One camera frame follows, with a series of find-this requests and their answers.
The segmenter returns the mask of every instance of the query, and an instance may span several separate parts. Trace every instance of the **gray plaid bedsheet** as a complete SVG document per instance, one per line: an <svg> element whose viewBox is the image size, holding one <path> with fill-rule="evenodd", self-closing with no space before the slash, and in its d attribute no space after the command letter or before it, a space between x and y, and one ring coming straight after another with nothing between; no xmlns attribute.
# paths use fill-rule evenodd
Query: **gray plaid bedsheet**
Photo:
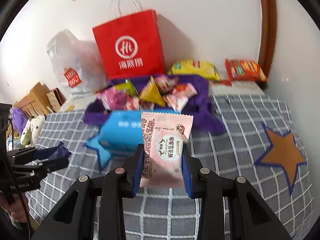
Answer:
<svg viewBox="0 0 320 240"><path fill-rule="evenodd" d="M192 130L188 147L204 167L218 175L234 179L245 176L279 217L293 239L303 239L310 228L313 212L311 179L306 165L299 172L292 195L289 196L284 172L277 167L254 166L270 145L261 121L268 127L286 132L292 130L296 144L306 155L296 134L286 103L268 96L224 95L212 98L216 114L221 117L227 133L213 136L210 132ZM82 122L84 111L57 113L47 117L37 147L52 147L62 140L73 153L68 168L49 174L41 188L29 192L30 214L39 223L71 184L83 174L91 178L98 172L96 152L84 147L87 139L98 132L97 127ZM110 161L103 174L119 167L123 158ZM225 211L225 239L230 239L228 202ZM94 239L98 238L100 199L97 201ZM124 199L124 220L128 240L196 239L201 199L191 200L184 189L140 188L134 199Z"/></svg>

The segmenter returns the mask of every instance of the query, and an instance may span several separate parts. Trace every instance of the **blue gripper pad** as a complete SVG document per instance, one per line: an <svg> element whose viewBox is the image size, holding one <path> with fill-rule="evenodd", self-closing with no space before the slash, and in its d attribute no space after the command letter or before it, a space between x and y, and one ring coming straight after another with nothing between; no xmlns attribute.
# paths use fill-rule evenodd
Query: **blue gripper pad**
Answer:
<svg viewBox="0 0 320 240"><path fill-rule="evenodd" d="M189 197L192 197L192 181L189 165L184 151L182 152L182 176L184 187Z"/></svg>
<svg viewBox="0 0 320 240"><path fill-rule="evenodd" d="M140 181L141 181L141 176L142 176L142 171L143 171L143 155L144 155L144 148L142 148L140 154L139 154L139 159L138 163L136 166L136 170L133 175L133 182L132 182L132 195L135 197L139 187L140 187Z"/></svg>

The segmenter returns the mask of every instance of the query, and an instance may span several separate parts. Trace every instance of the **pink snack wrapper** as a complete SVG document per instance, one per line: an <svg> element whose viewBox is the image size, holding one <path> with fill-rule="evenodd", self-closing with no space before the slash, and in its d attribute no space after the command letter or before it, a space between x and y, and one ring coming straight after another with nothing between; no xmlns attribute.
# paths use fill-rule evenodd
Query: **pink snack wrapper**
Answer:
<svg viewBox="0 0 320 240"><path fill-rule="evenodd" d="M172 107L174 111L181 112L189 99L197 94L197 90L191 83L181 84L174 88L171 94L163 96L163 100L169 107Z"/></svg>
<svg viewBox="0 0 320 240"><path fill-rule="evenodd" d="M126 111L139 110L139 109L153 110L154 108L155 108L154 103L142 101L138 97L128 97L123 110L126 110Z"/></svg>
<svg viewBox="0 0 320 240"><path fill-rule="evenodd" d="M114 87L104 90L97 97L102 101L106 110L122 110L127 101L125 91L118 91Z"/></svg>
<svg viewBox="0 0 320 240"><path fill-rule="evenodd" d="M157 84L157 87L161 94L166 94L177 85L178 80L178 77L169 79L166 75L161 75L155 78L155 83Z"/></svg>
<svg viewBox="0 0 320 240"><path fill-rule="evenodd" d="M192 123L191 115L141 114L145 153L140 187L184 187L182 149Z"/></svg>

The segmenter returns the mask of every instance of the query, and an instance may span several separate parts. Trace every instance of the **candy wrapper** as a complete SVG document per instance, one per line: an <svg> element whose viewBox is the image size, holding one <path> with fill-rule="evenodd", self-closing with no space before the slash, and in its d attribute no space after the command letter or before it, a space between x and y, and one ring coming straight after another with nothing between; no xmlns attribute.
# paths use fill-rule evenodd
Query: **candy wrapper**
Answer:
<svg viewBox="0 0 320 240"><path fill-rule="evenodd" d="M191 132L193 116L141 114L144 141L140 187L182 187L182 148Z"/></svg>
<svg viewBox="0 0 320 240"><path fill-rule="evenodd" d="M169 79L165 75L161 75L155 78L155 82L161 94L169 93L178 83L179 78Z"/></svg>
<svg viewBox="0 0 320 240"><path fill-rule="evenodd" d="M150 78L148 84L146 84L146 86L142 89L139 99L165 107L165 102L160 95L153 77Z"/></svg>
<svg viewBox="0 0 320 240"><path fill-rule="evenodd" d="M123 90L118 91L111 87L101 92L99 98L106 110L122 110L127 101L127 94Z"/></svg>
<svg viewBox="0 0 320 240"><path fill-rule="evenodd" d="M206 79L220 81L215 66L208 61L182 60L175 62L170 72L173 75L196 74Z"/></svg>
<svg viewBox="0 0 320 240"><path fill-rule="evenodd" d="M260 81L268 82L259 64L252 60L228 60L225 61L228 78L230 81Z"/></svg>
<svg viewBox="0 0 320 240"><path fill-rule="evenodd" d="M180 84L172 90L172 94L163 96L163 99L174 111L181 112L189 99L197 94L191 83Z"/></svg>
<svg viewBox="0 0 320 240"><path fill-rule="evenodd" d="M141 101L138 97L128 97L123 110L138 110L155 108L155 104L151 102Z"/></svg>
<svg viewBox="0 0 320 240"><path fill-rule="evenodd" d="M193 96L197 95L197 90L191 83L187 84L179 84L177 85L171 92L173 95L181 95L186 96L188 99L192 98Z"/></svg>
<svg viewBox="0 0 320 240"><path fill-rule="evenodd" d="M166 95L163 99L167 103L167 105L169 107L172 107L176 112L181 112L189 101L186 96L178 97L176 95Z"/></svg>
<svg viewBox="0 0 320 240"><path fill-rule="evenodd" d="M136 91L136 88L131 83L130 79L126 79L124 83L118 84L113 86L116 90L122 91L124 90L129 97L136 97L138 96L138 93Z"/></svg>

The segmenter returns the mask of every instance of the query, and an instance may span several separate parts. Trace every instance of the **white plastic bag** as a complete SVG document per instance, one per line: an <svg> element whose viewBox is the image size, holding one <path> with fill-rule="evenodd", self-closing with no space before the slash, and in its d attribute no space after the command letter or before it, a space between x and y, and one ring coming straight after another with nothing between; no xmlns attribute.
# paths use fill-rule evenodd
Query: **white plastic bag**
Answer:
<svg viewBox="0 0 320 240"><path fill-rule="evenodd" d="M71 95L95 93L107 87L106 74L95 43L78 40L63 30L47 45L53 73Z"/></svg>

